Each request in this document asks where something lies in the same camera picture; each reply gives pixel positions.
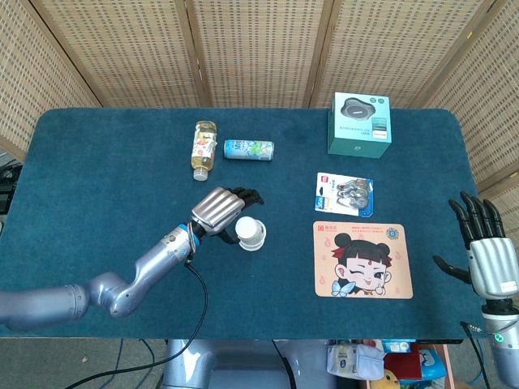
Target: plastic bottle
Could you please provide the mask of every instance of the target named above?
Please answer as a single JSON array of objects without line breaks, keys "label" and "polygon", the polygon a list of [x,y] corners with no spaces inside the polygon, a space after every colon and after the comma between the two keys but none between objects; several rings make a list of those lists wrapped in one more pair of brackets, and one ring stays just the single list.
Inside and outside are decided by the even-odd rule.
[{"label": "plastic bottle", "polygon": [[191,166],[196,181],[208,179],[208,172],[214,165],[214,151],[217,147],[217,125],[209,121],[196,123]]}]

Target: product box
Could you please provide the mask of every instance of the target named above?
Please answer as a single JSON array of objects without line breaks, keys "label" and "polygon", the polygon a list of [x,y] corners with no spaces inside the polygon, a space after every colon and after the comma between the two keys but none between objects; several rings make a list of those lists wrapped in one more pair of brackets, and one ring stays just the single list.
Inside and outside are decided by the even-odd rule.
[{"label": "product box", "polygon": [[390,144],[388,97],[335,92],[328,120],[328,154],[380,158]]}]

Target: cartoon face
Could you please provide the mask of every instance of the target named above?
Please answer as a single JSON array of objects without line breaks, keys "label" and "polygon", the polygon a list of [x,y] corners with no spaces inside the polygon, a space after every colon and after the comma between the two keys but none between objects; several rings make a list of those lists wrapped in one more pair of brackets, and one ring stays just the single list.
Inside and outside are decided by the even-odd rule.
[{"label": "cartoon face", "polygon": [[386,271],[386,265],[359,258],[346,260],[346,266],[338,264],[335,273],[340,279],[354,282],[355,286],[364,290],[376,290],[384,287],[384,284],[391,280],[391,273]]}]

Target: blue can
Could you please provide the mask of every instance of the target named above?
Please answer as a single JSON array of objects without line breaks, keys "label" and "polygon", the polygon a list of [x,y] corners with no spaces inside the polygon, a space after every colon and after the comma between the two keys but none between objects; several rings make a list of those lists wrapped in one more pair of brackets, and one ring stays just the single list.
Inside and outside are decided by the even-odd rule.
[{"label": "blue can", "polygon": [[274,142],[228,139],[224,144],[224,157],[230,160],[272,160]]}]

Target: cartoon girl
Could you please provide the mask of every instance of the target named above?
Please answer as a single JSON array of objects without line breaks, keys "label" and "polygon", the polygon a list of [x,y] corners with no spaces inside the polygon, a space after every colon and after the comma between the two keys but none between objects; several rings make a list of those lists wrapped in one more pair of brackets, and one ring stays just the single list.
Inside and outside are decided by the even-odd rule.
[{"label": "cartoon girl", "polygon": [[388,245],[352,241],[347,233],[337,234],[335,244],[339,248],[332,252],[333,257],[339,259],[335,266],[339,280],[333,281],[332,296],[346,297],[361,291],[364,295],[373,295],[373,291],[384,295],[384,285],[391,280],[391,273],[386,270],[392,261],[388,257]]}]

